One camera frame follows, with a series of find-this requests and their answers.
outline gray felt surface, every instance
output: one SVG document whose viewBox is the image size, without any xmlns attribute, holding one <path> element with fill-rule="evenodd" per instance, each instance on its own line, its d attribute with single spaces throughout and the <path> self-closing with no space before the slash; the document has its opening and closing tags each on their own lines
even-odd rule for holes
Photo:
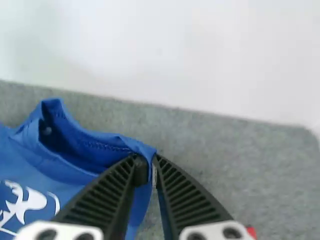
<svg viewBox="0 0 320 240">
<path fill-rule="evenodd" d="M 301 127 L 0 82 L 0 121 L 21 123 L 43 98 L 64 98 L 86 128 L 157 147 L 204 185 L 259 240 L 320 239 L 320 153 Z M 156 193 L 139 240 L 161 240 Z"/>
</svg>

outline white wall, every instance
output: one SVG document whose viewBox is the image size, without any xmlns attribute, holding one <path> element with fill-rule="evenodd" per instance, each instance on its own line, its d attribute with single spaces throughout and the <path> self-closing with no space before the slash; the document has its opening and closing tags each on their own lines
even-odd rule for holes
<svg viewBox="0 0 320 240">
<path fill-rule="evenodd" d="M 317 128 L 320 1 L 0 0 L 0 78 Z"/>
</svg>

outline white print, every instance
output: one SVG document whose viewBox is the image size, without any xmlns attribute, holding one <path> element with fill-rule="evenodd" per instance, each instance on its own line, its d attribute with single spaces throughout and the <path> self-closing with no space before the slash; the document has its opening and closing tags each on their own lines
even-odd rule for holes
<svg viewBox="0 0 320 240">
<path fill-rule="evenodd" d="M 34 190 L 30 187 L 25 189 L 28 191 L 29 196 L 26 201 L 23 201 L 24 191 L 23 188 L 16 182 L 5 180 L 4 184 L 9 187 L 14 195 L 17 196 L 16 202 L 5 201 L 5 204 L 9 211 L 0 209 L 0 216 L 2 215 L 2 220 L 0 221 L 0 232 L 5 232 L 11 235 L 16 235 L 14 232 L 3 228 L 3 226 L 13 217 L 16 216 L 18 221 L 25 225 L 25 213 L 28 210 L 42 210 L 47 206 L 47 197 L 41 192 Z M 47 195 L 54 199 L 55 202 L 55 212 L 56 215 L 60 210 L 60 202 L 58 197 L 52 192 L 47 192 Z"/>
</svg>

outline blue t-shirt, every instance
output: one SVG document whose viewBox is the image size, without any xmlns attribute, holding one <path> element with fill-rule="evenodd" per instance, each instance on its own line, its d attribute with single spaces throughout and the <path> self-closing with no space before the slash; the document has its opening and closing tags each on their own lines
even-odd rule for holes
<svg viewBox="0 0 320 240">
<path fill-rule="evenodd" d="M 147 159 L 149 182 L 135 189 L 126 240 L 135 238 L 147 211 L 156 149 L 83 129 L 57 98 L 40 102 L 17 128 L 0 124 L 0 239 L 12 239 L 33 221 L 50 220 L 86 184 L 132 153 Z"/>
</svg>

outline black jaw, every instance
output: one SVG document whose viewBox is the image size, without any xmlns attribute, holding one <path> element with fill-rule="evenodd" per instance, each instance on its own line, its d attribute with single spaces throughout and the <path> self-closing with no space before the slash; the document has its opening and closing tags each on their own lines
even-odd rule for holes
<svg viewBox="0 0 320 240">
<path fill-rule="evenodd" d="M 200 183 L 173 162 L 156 155 L 153 164 L 166 240 L 178 240 L 187 226 L 233 220 Z M 125 239 L 135 187 L 148 182 L 148 172 L 143 157 L 126 157 L 88 184 L 52 221 L 98 227 L 105 240 Z"/>
</svg>

